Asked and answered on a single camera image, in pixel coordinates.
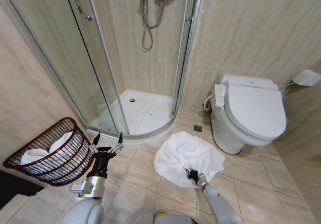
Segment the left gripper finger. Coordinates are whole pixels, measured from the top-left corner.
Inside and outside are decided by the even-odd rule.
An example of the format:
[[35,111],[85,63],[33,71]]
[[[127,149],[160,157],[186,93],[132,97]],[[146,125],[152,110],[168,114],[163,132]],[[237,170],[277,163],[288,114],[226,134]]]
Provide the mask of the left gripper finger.
[[92,144],[89,145],[89,150],[90,150],[91,154],[95,154],[95,153],[98,152],[96,146],[97,146],[97,144],[98,144],[98,142],[99,142],[100,134],[101,134],[101,133],[98,133],[98,135],[93,139]]
[[120,133],[119,139],[118,139],[118,143],[116,146],[112,147],[110,149],[110,153],[111,154],[118,154],[122,149],[124,148],[123,145],[123,135],[122,133]]

